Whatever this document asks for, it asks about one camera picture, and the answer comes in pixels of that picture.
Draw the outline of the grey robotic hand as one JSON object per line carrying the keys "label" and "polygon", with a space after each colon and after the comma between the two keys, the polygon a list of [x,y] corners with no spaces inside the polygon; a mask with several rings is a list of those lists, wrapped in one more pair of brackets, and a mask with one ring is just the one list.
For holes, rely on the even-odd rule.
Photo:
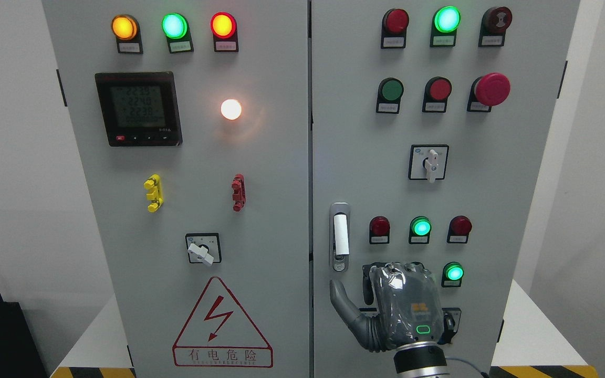
{"label": "grey robotic hand", "polygon": [[418,261],[373,263],[368,282],[378,315],[369,317],[348,299],[342,282],[330,280],[330,301],[361,347],[384,352],[416,342],[439,342],[444,332],[439,290]]}

